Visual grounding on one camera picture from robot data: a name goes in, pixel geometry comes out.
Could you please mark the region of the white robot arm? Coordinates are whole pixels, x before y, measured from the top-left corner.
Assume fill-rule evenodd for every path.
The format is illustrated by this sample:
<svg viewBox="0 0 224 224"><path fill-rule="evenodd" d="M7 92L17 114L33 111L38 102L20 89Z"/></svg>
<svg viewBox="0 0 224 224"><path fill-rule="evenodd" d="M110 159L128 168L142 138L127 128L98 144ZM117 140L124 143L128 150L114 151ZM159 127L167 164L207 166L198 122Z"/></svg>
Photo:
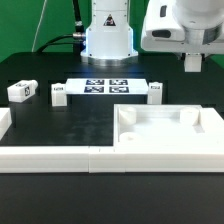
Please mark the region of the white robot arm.
<svg viewBox="0 0 224 224"><path fill-rule="evenodd" d="M108 66L137 57L129 26L130 0L91 0L91 4L82 60ZM205 57L224 54L224 0L149 0L141 48L175 53L183 58L187 72L199 72Z"/></svg>

